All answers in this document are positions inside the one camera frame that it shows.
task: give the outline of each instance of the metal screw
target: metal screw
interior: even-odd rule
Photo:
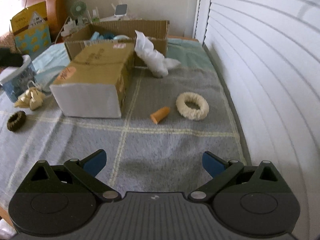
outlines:
[[[194,199],[204,199],[206,196],[206,193],[202,191],[194,191],[191,193],[191,197]]]
[[[107,199],[114,199],[114,198],[118,197],[118,192],[115,192],[113,190],[109,190],[109,191],[104,192],[102,194],[102,196]]]

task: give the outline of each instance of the open cardboard box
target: open cardboard box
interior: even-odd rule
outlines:
[[[167,32],[169,27],[169,21],[150,21],[150,20],[129,20],[129,21],[109,21],[91,23],[72,34],[64,42],[67,49],[69,59],[73,60],[85,47],[91,46],[92,44],[101,42],[131,42],[135,43],[136,33],[135,30],[143,32],[145,36],[150,37],[154,48],[166,55],[167,53]],[[117,35],[126,35],[130,37],[130,40],[99,40],[90,41],[91,36],[94,32],[104,34],[107,32]],[[145,66],[146,64],[136,54],[134,54],[134,65]]]

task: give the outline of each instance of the cardboard box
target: cardboard box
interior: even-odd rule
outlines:
[[[99,32],[100,34],[111,32],[115,36],[126,35],[130,37],[130,40],[121,40],[119,42],[135,43],[137,37],[135,30],[137,30],[143,32],[147,37],[151,37],[150,40],[152,41],[154,48],[163,55],[166,55],[168,46],[168,27],[169,21],[130,20],[92,23],[72,34],[65,40],[64,44],[70,60],[73,60],[75,56],[87,46],[103,42],[118,42],[113,40],[90,41],[94,32]],[[136,54],[134,57],[135,66],[145,66],[143,60]]]
[[[17,48],[24,54],[33,54],[51,45],[46,2],[23,9],[11,20]]]
[[[134,44],[86,47],[50,85],[65,116],[120,118],[131,81]]]

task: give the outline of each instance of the small desk fan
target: small desk fan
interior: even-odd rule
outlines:
[[[74,17],[78,17],[78,25],[83,25],[83,17],[82,15],[87,10],[87,4],[83,1],[76,1],[71,6],[71,13]]]

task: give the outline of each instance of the gray gripper base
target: gray gripper base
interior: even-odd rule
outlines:
[[[128,192],[116,203],[104,203],[82,228],[57,237],[17,234],[14,240],[249,240],[229,231],[205,204],[181,193]],[[294,240],[289,234],[273,240]]]

